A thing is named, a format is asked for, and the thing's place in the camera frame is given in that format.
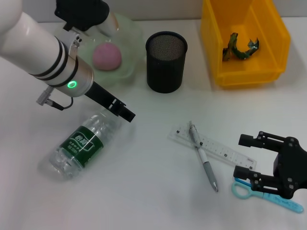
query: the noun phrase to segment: pink sponge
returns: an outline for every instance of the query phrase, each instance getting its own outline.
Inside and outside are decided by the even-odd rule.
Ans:
[[[98,45],[93,54],[93,63],[100,70],[117,69],[121,64],[119,48],[110,42]]]

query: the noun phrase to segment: yellow plastic bin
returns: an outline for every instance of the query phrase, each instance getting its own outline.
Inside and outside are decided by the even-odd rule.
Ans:
[[[222,61],[230,35],[245,52],[251,39],[260,48],[250,58]],[[221,87],[251,86],[278,79],[285,71],[290,35],[272,0],[203,0],[201,36],[211,72]]]

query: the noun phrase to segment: silver pen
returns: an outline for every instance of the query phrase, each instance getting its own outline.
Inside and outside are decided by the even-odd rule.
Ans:
[[[216,181],[216,178],[214,176],[212,167],[210,165],[210,162],[208,161],[208,158],[207,158],[205,151],[202,148],[200,148],[202,146],[202,142],[201,142],[200,136],[198,135],[198,132],[195,128],[195,125],[193,125],[191,121],[189,122],[189,134],[190,134],[190,137],[195,144],[195,148],[197,149],[198,154],[201,158],[202,165],[203,165],[203,168],[205,169],[205,171],[207,173],[209,182],[210,182],[212,188],[216,192],[218,192],[219,188],[217,187],[217,181]]]

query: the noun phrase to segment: transparent ruler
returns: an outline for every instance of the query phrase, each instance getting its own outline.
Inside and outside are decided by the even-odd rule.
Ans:
[[[231,148],[226,147],[225,145],[220,144],[219,142],[212,140],[199,132],[198,134],[201,138],[201,143],[198,147],[203,148],[207,153],[217,156],[232,165],[239,165],[242,167],[249,168],[251,170],[255,169],[256,161],[252,158],[249,158],[237,151],[234,151]],[[190,138],[188,125],[174,127],[169,134],[169,137],[184,145],[192,147],[193,145],[195,145]]]

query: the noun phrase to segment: green bottle label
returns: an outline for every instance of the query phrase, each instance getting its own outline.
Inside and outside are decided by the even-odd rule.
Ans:
[[[80,126],[60,145],[60,147],[69,152],[83,167],[85,167],[89,160],[91,160],[104,145],[91,130]]]

